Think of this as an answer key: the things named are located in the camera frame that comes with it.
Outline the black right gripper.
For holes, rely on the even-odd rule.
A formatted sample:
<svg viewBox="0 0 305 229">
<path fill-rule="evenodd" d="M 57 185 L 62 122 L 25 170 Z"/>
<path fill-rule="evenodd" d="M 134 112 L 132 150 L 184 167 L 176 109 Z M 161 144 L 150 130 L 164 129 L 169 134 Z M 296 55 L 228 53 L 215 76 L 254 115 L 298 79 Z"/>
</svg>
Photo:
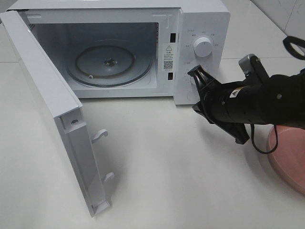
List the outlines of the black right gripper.
<svg viewBox="0 0 305 229">
<path fill-rule="evenodd" d="M 194 79 L 200 97 L 193 110 L 232 136 L 237 144 L 245 144 L 250 136 L 244 124 L 260 123 L 256 95 L 260 83 L 247 79 L 220 83 L 200 65 L 187 74 Z"/>
</svg>

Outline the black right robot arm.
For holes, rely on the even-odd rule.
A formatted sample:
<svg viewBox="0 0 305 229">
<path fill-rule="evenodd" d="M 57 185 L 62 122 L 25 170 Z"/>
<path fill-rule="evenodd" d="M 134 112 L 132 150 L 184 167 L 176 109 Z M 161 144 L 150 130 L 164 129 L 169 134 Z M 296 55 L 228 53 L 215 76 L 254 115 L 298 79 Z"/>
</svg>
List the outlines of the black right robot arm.
<svg viewBox="0 0 305 229">
<path fill-rule="evenodd" d="M 305 127 L 304 71 L 269 77 L 265 70 L 259 70 L 243 81 L 221 83 L 198 65 L 188 75 L 200 97 L 193 110 L 238 144 L 250 138 L 246 124 Z"/>
</svg>

